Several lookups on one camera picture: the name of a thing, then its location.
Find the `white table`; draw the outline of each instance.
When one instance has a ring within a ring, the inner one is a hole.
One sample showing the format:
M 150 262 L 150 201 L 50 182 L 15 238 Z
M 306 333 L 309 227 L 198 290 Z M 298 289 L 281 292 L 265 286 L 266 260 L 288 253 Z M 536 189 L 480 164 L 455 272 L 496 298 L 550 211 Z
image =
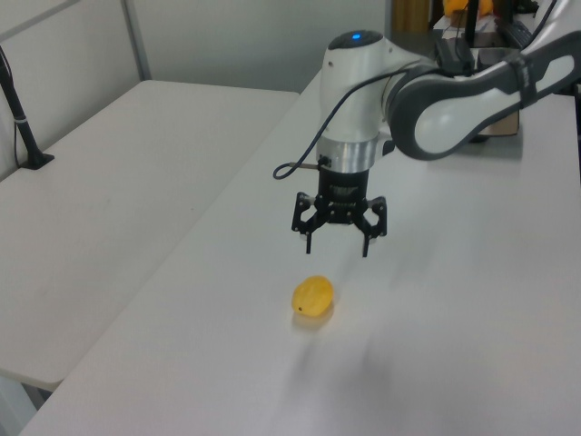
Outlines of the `white table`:
M 521 158 L 512 138 L 376 163 L 389 235 L 367 259 L 359 231 L 330 225 L 306 255 L 291 214 L 317 174 L 271 179 L 313 136 L 318 101 L 319 77 L 24 436 L 576 434 L 573 99 L 523 111 Z M 291 311 L 312 274 L 336 287 L 322 323 Z
M 144 82 L 0 183 L 0 375 L 53 390 L 297 98 Z

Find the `orange object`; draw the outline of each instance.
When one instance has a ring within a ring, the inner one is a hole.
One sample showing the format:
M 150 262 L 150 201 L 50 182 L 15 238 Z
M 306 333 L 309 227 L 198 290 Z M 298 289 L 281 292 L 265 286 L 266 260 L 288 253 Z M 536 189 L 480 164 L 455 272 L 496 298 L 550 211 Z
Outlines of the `orange object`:
M 333 301 L 333 285 L 322 275 L 309 277 L 295 289 L 292 309 L 306 316 L 323 314 Z
M 444 0 L 444 14 L 452 16 L 454 11 L 463 11 L 468 5 L 468 0 Z M 494 5 L 492 0 L 480 0 L 478 13 L 480 16 L 492 14 Z

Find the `yellow fruit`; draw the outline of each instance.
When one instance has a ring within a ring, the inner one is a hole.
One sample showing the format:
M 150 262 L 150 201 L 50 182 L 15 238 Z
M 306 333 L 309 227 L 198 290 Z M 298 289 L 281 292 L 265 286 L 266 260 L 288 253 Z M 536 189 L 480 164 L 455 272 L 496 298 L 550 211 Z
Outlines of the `yellow fruit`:
M 292 309 L 307 316 L 319 316 L 333 301 L 333 285 L 326 277 L 309 277 L 294 290 Z

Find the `robotic arm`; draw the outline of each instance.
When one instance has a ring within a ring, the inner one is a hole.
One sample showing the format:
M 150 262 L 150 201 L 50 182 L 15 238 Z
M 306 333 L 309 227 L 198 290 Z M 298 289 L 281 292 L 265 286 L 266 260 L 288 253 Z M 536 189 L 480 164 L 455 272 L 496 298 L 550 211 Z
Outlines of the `robotic arm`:
M 553 0 L 544 21 L 523 52 L 470 77 L 442 75 L 433 61 L 379 33 L 333 40 L 321 70 L 321 109 L 331 115 L 316 138 L 319 192 L 297 194 L 292 224 L 307 236 L 307 253 L 312 233 L 324 223 L 355 224 L 364 234 L 364 256 L 370 240 L 387 234 L 385 199 L 366 198 L 382 121 L 402 153 L 439 159 L 581 77 L 581 2 Z M 303 222 L 311 206 L 316 213 Z M 376 225 L 363 216 L 369 208 L 379 217 Z

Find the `silver cylinder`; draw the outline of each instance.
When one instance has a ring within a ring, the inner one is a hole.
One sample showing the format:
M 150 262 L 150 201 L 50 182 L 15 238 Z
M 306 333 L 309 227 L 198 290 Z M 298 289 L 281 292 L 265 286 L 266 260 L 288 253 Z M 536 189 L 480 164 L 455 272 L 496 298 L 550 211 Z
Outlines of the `silver cylinder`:
M 342 143 L 322 136 L 317 142 L 317 156 L 329 159 L 324 168 L 335 173 L 361 173 L 375 163 L 376 136 L 363 143 Z

